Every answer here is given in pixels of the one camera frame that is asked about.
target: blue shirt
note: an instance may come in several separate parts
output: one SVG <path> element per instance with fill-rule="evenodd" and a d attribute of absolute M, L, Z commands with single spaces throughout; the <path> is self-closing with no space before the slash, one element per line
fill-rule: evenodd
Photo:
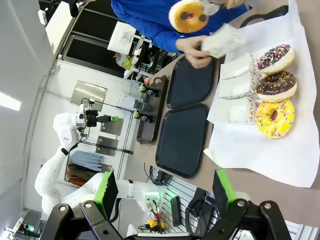
<path fill-rule="evenodd" d="M 192 33 L 177 32 L 169 22 L 169 10 L 179 0 L 111 0 L 114 13 L 127 24 L 152 41 L 152 44 L 171 53 L 179 53 L 176 48 L 177 39 L 210 35 L 218 30 L 223 23 L 247 11 L 245 5 L 232 9 L 221 8 L 209 17 L 207 25 Z"/>

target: parchment paper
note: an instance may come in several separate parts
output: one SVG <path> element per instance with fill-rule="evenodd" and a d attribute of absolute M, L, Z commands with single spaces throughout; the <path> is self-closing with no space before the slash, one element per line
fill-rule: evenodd
<path fill-rule="evenodd" d="M 309 188 L 319 165 L 319 133 L 313 110 L 316 100 L 316 81 L 295 0 L 289 0 L 285 16 L 258 22 L 240 29 L 245 46 L 227 54 L 232 60 L 245 52 L 259 56 L 278 44 L 290 44 L 295 59 L 286 71 L 297 78 L 297 92 L 290 99 L 295 109 L 291 130 L 279 139 L 264 136 L 256 125 L 232 125 L 215 121 L 216 91 L 208 121 L 214 123 L 209 147 L 204 151 L 222 168 L 246 168 L 273 180 Z"/>

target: can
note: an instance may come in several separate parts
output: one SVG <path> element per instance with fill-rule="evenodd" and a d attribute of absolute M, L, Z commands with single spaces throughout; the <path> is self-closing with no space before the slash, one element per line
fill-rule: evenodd
<path fill-rule="evenodd" d="M 159 89 L 156 89 L 156 88 L 154 88 L 152 86 L 148 86 L 148 85 L 145 85 L 145 84 L 141 84 L 140 92 L 145 93 L 145 94 L 150 95 L 150 96 L 154 96 L 154 97 L 159 97 L 160 93 L 161 93 L 161 91 Z"/>
<path fill-rule="evenodd" d="M 151 112 L 151 110 L 152 110 L 152 106 L 149 103 L 142 102 L 137 99 L 134 100 L 132 107 L 134 109 L 141 110 L 142 112 Z"/>
<path fill-rule="evenodd" d="M 147 113 L 141 112 L 139 110 L 134 111 L 133 117 L 135 119 L 139 119 L 140 121 L 148 122 L 148 123 L 153 123 L 155 120 L 155 115 L 147 114 Z"/>

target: donut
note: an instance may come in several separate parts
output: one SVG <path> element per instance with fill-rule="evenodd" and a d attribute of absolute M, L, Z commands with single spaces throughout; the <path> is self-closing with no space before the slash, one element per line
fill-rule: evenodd
<path fill-rule="evenodd" d="M 263 101 L 256 109 L 255 121 L 263 135 L 278 139 L 291 129 L 295 121 L 295 108 L 289 99 L 279 102 Z"/>
<path fill-rule="evenodd" d="M 257 96 L 265 102 L 280 102 L 289 99 L 296 90 L 296 77 L 287 71 L 261 78 L 255 88 Z"/>
<path fill-rule="evenodd" d="M 267 75 L 275 74 L 288 67 L 295 58 L 294 50 L 288 44 L 278 45 L 267 51 L 258 60 L 258 69 Z"/>
<path fill-rule="evenodd" d="M 169 21 L 180 33 L 193 33 L 207 25 L 209 17 L 199 0 L 181 0 L 169 11 Z"/>

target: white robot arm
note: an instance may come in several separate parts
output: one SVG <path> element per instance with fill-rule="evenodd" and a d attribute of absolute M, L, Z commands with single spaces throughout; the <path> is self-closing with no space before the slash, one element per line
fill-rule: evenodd
<path fill-rule="evenodd" d="M 93 200 L 98 190 L 103 173 L 97 173 L 85 185 L 68 196 L 61 196 L 54 188 L 62 164 L 71 149 L 79 143 L 79 133 L 83 132 L 88 119 L 83 104 L 80 105 L 77 113 L 61 113 L 54 117 L 53 128 L 59 137 L 60 146 L 53 157 L 42 166 L 34 184 L 35 190 L 42 197 L 42 210 L 46 215 L 50 215 L 53 207 L 59 203 L 65 203 L 74 208 L 79 203 Z M 151 202 L 148 194 L 159 193 L 162 190 L 161 186 L 145 182 L 118 180 L 116 184 L 118 188 L 117 198 L 134 199 L 143 211 L 148 211 L 147 204 Z"/>

